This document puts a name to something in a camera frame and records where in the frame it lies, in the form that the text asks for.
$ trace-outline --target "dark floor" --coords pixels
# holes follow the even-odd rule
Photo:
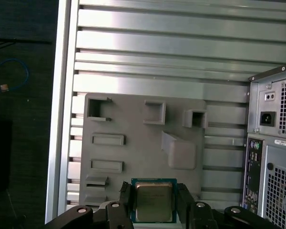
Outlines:
[[[52,43],[16,43],[0,50],[0,62],[18,58],[30,71],[24,87],[0,93],[0,119],[13,122],[8,190],[16,215],[27,217],[23,229],[44,224],[57,14],[58,0],[0,0],[0,39]],[[0,67],[0,85],[11,88],[24,79],[19,63]],[[11,229],[14,220],[3,191],[0,228]]]
[[[15,44],[0,50],[0,62],[24,61],[30,71],[22,88],[0,93],[0,119],[11,120],[12,145],[9,192],[17,215],[26,215],[25,229],[44,223],[53,82],[53,45]],[[0,85],[20,84],[25,71],[16,62],[0,68]],[[0,193],[0,228],[14,216],[6,192]]]

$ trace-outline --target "silver metal frame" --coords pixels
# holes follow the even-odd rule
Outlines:
[[[53,103],[52,103],[52,121],[51,121],[51,140],[50,140],[50,155],[49,155],[49,170],[48,170],[48,187],[47,187],[47,206],[46,206],[46,222],[53,219],[57,214],[65,211],[66,201],[74,201],[78,203],[78,195],[74,197],[74,192],[68,195],[67,177],[70,179],[79,179],[80,168],[80,151],[81,151],[81,136],[82,136],[82,120],[73,115],[81,116],[83,113],[83,100],[81,97],[89,92],[103,92],[103,93],[122,93],[122,94],[145,94],[154,96],[170,96],[183,98],[205,99],[209,102],[207,109],[209,113],[216,115],[209,115],[213,124],[222,124],[222,128],[211,127],[206,129],[206,137],[212,142],[222,142],[223,146],[230,146],[233,141],[231,137],[243,138],[244,129],[239,128],[238,125],[246,125],[246,115],[244,104],[247,102],[247,84],[246,81],[253,73],[264,72],[272,67],[276,67],[277,63],[286,62],[286,3],[268,3],[258,1],[241,0],[238,3],[228,0],[221,0],[220,6],[213,6],[212,4],[217,0],[206,0],[208,3],[201,6],[201,0],[191,1],[133,1],[133,0],[60,0],[59,2],[59,17],[57,29],[57,47],[55,56],[55,73],[53,86]],[[107,10],[91,10],[93,6]],[[255,10],[244,9],[244,6],[258,9],[258,14]],[[115,12],[116,7],[129,9],[135,14],[129,12]],[[77,25],[78,16],[80,12],[101,13],[101,17],[108,18],[104,13],[110,13],[116,20],[91,20],[86,21],[85,18]],[[222,19],[214,19],[212,15],[218,14],[218,9]],[[140,10],[144,9],[146,14],[144,16],[158,19],[159,23],[143,23],[140,19],[143,13]],[[207,24],[216,25],[211,30],[201,27],[192,27],[183,23],[187,20],[186,17],[172,16],[171,20],[181,24],[182,26],[175,27],[164,18],[164,15],[159,17],[154,14],[154,10],[163,10],[171,12],[171,10],[180,13],[198,12],[209,18]],[[130,15],[134,15],[134,20],[131,23],[125,23]],[[228,15],[241,16],[244,21],[232,21],[226,19]],[[284,20],[282,23],[273,24],[259,23],[256,27],[254,22],[259,22],[256,17],[264,18],[265,20]],[[227,31],[222,30],[222,24],[235,25],[235,28],[242,28],[253,26],[254,33],[247,33],[246,30]],[[81,27],[81,34],[85,33],[90,41],[89,29],[91,28],[114,28],[113,31],[100,32],[94,30],[93,34],[98,34],[98,37],[93,37],[96,42],[85,42],[85,46],[78,48],[88,48],[91,52],[85,50],[76,50],[76,32],[77,28]],[[153,48],[150,53],[145,50],[145,47],[136,45],[134,38],[137,36],[134,33],[127,33],[124,30],[135,31],[140,29],[140,37],[146,37]],[[267,34],[271,34],[273,29],[281,31],[278,35],[272,37],[273,41],[279,43],[269,45],[269,40],[265,39]],[[175,33],[176,36],[166,36],[166,33]],[[207,50],[199,49],[202,52],[187,47],[185,44],[181,45],[180,39],[177,36],[184,38],[184,33],[194,33],[197,35],[206,36],[207,39],[192,38],[189,42],[189,47],[208,47]],[[114,36],[115,40],[121,38],[121,42],[116,45],[106,44],[102,39],[98,39],[103,35]],[[168,48],[162,48],[163,39],[173,43],[166,43]],[[235,39],[250,39],[259,40],[259,44],[250,42],[235,42]],[[236,45],[236,50],[246,50],[246,52],[221,52],[220,49],[224,47],[231,47]],[[143,55],[134,54],[133,50],[138,49]],[[207,54],[212,58],[206,60]],[[174,55],[180,53],[181,55],[189,55],[193,59],[179,59]],[[256,61],[255,63],[245,62],[245,60]],[[92,74],[93,71],[99,71],[100,74]],[[217,113],[225,113],[227,115],[217,115]],[[222,155],[218,160],[213,160],[208,163],[204,170],[204,185],[206,189],[202,193],[205,199],[212,199],[209,203],[213,203],[219,208],[231,205],[231,203],[238,203],[239,193],[234,192],[240,188],[241,172],[236,171],[221,171],[220,169],[227,169],[228,167],[241,167],[242,160],[240,157],[236,158],[237,162],[232,162],[230,155],[239,154],[239,151],[234,150],[235,154],[231,152],[227,154],[221,149],[212,149],[211,155]],[[70,162],[70,157],[77,161]],[[218,173],[221,173],[222,179],[218,180]],[[230,189],[232,194],[237,197],[233,202],[231,200],[231,193],[221,192],[220,188]]]
[[[57,216],[59,199],[59,178],[61,162],[61,140],[65,75],[66,75],[66,54],[69,41],[69,20],[71,0],[60,0],[58,7],[57,37],[55,51],[55,68],[53,80],[51,132],[49,145],[49,164],[47,179],[47,199],[45,223]]]

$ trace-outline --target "metal slat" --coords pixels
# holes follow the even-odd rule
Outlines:
[[[242,3],[235,3],[225,5],[216,4],[202,4],[201,2],[170,2],[170,1],[133,1],[133,0],[80,0],[81,5],[91,5],[91,6],[113,6],[120,8],[133,8],[133,9],[144,9],[144,10],[160,10],[160,11],[170,11],[170,12],[190,12],[206,15],[220,15],[220,16],[234,16],[234,17],[248,17],[248,18],[260,18],[260,19],[276,19],[276,20],[286,20],[286,11],[280,10],[263,10],[263,7],[267,9],[267,5],[261,2],[255,9],[243,7]]]
[[[221,136],[205,136],[204,144],[221,145],[221,146],[244,146],[245,138],[243,137],[221,137]]]
[[[286,25],[232,19],[160,15],[142,12],[79,10],[78,25],[179,34],[286,42]]]
[[[204,166],[242,167],[241,150],[204,149]]]
[[[208,121],[245,125],[247,123],[246,109],[245,107],[208,105]]]
[[[104,64],[90,62],[75,62],[75,69],[81,71],[94,71],[106,73],[144,74],[152,76],[185,77],[196,79],[231,80],[247,82],[251,74],[228,73],[217,71],[202,71],[193,69],[179,69],[167,67],[147,67],[122,64]]]
[[[212,136],[243,137],[243,136],[245,136],[245,129],[208,127],[205,130],[204,134],[205,135],[212,135]]]
[[[74,96],[72,98],[72,113],[82,115],[84,113],[84,105],[85,96]],[[246,108],[244,107],[208,105],[207,112],[208,122],[239,125],[246,123]]]
[[[241,172],[203,171],[202,187],[240,188],[242,182]]]
[[[246,103],[248,87],[144,78],[79,74],[74,76],[75,92],[137,94],[211,101]]]
[[[80,179],[81,164],[69,162],[68,179]],[[241,172],[203,171],[203,187],[239,188],[242,183]]]
[[[286,44],[78,31],[77,48],[286,63]]]
[[[82,157],[82,141],[70,141],[69,157]]]
[[[200,199],[224,200],[238,202],[241,199],[240,193],[223,193],[223,192],[201,192]]]
[[[191,58],[180,58],[173,56],[149,56],[134,55],[130,53],[126,54],[108,54],[108,51],[102,51],[102,53],[96,53],[95,51],[77,52],[75,60],[79,62],[102,62],[102,63],[116,63],[116,64],[131,64],[142,66],[159,66],[169,68],[184,68],[184,69],[199,69],[210,71],[224,71],[224,72],[236,72],[236,73],[250,73],[255,75],[260,72],[265,72],[275,67],[278,64],[259,63],[254,64],[251,62],[237,62],[237,61],[224,61],[224,60],[205,60]]]

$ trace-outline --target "plastic slot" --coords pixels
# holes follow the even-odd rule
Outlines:
[[[164,125],[166,103],[164,101],[149,101],[145,100],[146,110],[144,124]]]
[[[199,128],[207,128],[207,116],[206,111],[198,111],[198,110],[187,110],[184,111],[182,126],[192,128],[192,127],[199,127]]]
[[[92,134],[92,143],[98,145],[123,146],[125,137],[123,135]]]
[[[111,102],[110,98],[89,98],[88,117],[93,121],[111,121],[111,118],[102,117],[101,106],[103,103]]]

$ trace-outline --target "metal screw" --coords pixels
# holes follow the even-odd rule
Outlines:
[[[200,208],[203,208],[205,206],[204,203],[197,203],[196,205]]]
[[[87,209],[85,209],[85,208],[80,208],[77,210],[78,213],[84,213],[86,211],[87,211]]]
[[[240,210],[238,208],[232,208],[231,212],[233,212],[233,213],[240,213]]]

